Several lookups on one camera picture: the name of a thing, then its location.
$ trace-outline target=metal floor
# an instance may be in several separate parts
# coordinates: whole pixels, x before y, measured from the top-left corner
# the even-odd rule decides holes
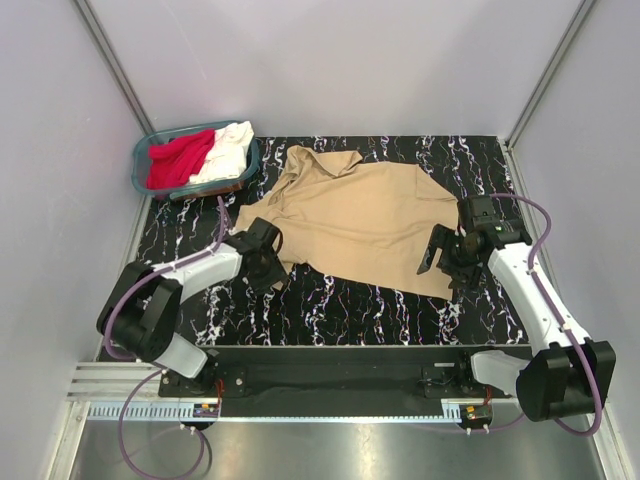
[[[496,405],[496,424],[515,416]],[[584,428],[576,419],[574,426]],[[139,468],[171,477],[186,471],[199,445],[172,425],[130,422],[125,442]],[[440,434],[401,424],[219,423],[206,431],[213,462],[193,479],[519,479],[596,480],[604,473],[591,439],[565,433],[553,422],[521,423],[489,435]],[[121,460],[115,422],[88,422],[72,479],[139,478]]]

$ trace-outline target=red cloth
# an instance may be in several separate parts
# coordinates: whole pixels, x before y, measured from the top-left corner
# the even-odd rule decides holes
[[[166,145],[150,146],[149,158],[152,163],[147,188],[159,190],[185,185],[189,181],[189,175],[197,174],[202,169],[215,139],[215,130],[203,130],[176,138]]]

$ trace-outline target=clothing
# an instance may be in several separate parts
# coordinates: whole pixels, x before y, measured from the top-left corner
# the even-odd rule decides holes
[[[251,122],[231,123],[216,130],[215,145],[207,153],[202,169],[189,177],[189,183],[238,178],[247,169],[247,152],[252,138]]]
[[[147,188],[159,190],[185,185],[189,175],[200,171],[207,152],[214,144],[215,130],[203,130],[176,138],[165,145],[152,145],[149,147],[152,163]]]
[[[434,225],[456,227],[455,197],[417,165],[361,160],[358,152],[289,148],[273,189],[241,207],[236,228],[261,217],[282,230],[278,257],[287,271],[308,263],[327,275],[451,299],[447,275],[416,271]]]

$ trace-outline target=white cloth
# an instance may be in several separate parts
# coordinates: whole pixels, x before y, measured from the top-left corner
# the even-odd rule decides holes
[[[197,175],[189,177],[189,184],[237,178],[247,169],[247,152],[253,128],[251,122],[231,123],[216,130],[216,140]]]

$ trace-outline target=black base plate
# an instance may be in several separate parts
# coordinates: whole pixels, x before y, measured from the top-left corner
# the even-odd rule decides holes
[[[531,358],[528,346],[491,347]],[[486,346],[428,347],[216,347],[224,382],[223,417],[362,417],[441,415],[442,398],[478,398],[452,380],[463,352]],[[215,397],[175,379],[160,383],[161,397]],[[505,395],[493,390],[494,398]]]

